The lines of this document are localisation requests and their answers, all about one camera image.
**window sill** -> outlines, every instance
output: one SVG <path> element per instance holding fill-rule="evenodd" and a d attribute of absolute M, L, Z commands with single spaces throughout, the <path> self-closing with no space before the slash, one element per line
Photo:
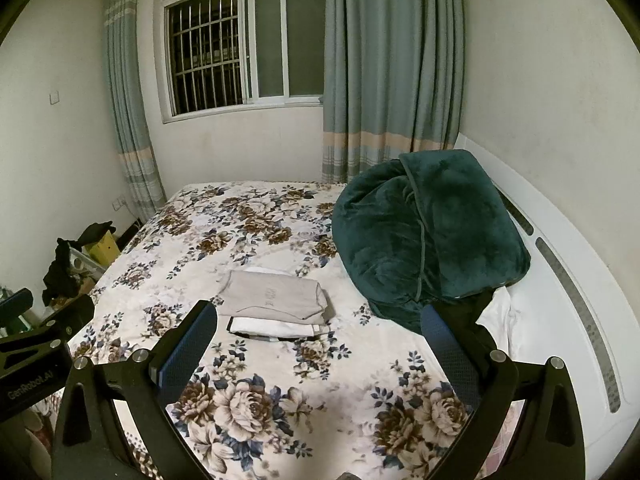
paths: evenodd
<path fill-rule="evenodd" d="M 233 112 L 244 112 L 249 110 L 265 110 L 267 108 L 299 108 L 299 107 L 321 107 L 322 103 L 319 98 L 291 98 L 286 101 L 282 99 L 272 100 L 265 98 L 264 101 L 257 103 L 247 103 L 245 105 L 225 106 L 220 108 L 209 108 L 207 110 L 199 110 L 197 112 L 188 112 L 173 117 L 165 117 L 162 119 L 163 124 L 175 123 L 177 121 L 185 121 L 188 119 L 196 119 L 219 114 L 229 114 Z"/>

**curtain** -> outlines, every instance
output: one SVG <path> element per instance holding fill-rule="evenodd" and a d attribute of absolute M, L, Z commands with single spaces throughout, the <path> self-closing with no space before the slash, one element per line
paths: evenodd
<path fill-rule="evenodd" d="M 462 105 L 462 0 L 326 0 L 322 178 L 452 148 Z"/>
<path fill-rule="evenodd" d="M 122 170 L 146 221 L 165 202 L 138 72 L 136 0 L 105 0 L 104 67 Z"/>

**textured blue pad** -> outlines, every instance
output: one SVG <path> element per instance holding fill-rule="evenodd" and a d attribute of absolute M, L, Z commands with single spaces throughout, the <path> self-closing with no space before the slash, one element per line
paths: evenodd
<path fill-rule="evenodd" d="M 198 314 L 172 354 L 158 371 L 158 402 L 166 406 L 180 397 L 198 367 L 218 326 L 216 307 L 209 303 Z"/>
<path fill-rule="evenodd" d="M 420 312 L 422 335 L 436 355 L 458 398 L 476 410 L 480 405 L 479 375 L 451 330 L 428 304 Z"/>

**floral bedspread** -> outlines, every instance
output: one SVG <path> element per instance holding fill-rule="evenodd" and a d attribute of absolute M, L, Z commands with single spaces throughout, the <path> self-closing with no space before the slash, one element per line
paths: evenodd
<path fill-rule="evenodd" d="M 187 186 L 149 221 L 92 291 L 95 317 L 70 342 L 95 363 L 151 348 L 200 299 L 220 301 L 231 268 L 318 280 L 334 316 L 314 341 L 263 342 L 218 330 L 172 421 L 214 479 L 425 478 L 466 421 L 424 338 L 372 315 L 331 235 L 343 186 Z M 148 475 L 158 472 L 126 406 L 118 412 Z M 495 468 L 505 428 L 485 468 Z"/>

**white wall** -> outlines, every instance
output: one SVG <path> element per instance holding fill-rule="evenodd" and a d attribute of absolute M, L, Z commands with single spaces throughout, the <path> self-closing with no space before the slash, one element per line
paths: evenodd
<path fill-rule="evenodd" d="M 154 57 L 154 0 L 138 0 L 146 121 L 168 196 L 195 182 L 319 180 L 322 107 L 265 108 L 162 123 Z"/>
<path fill-rule="evenodd" d="M 640 316 L 640 54 L 605 0 L 465 0 L 461 132 L 571 220 Z"/>
<path fill-rule="evenodd" d="M 60 102 L 49 104 L 57 90 Z M 0 283 L 31 289 L 56 238 L 132 222 L 102 75 L 102 0 L 31 0 L 0 45 Z"/>

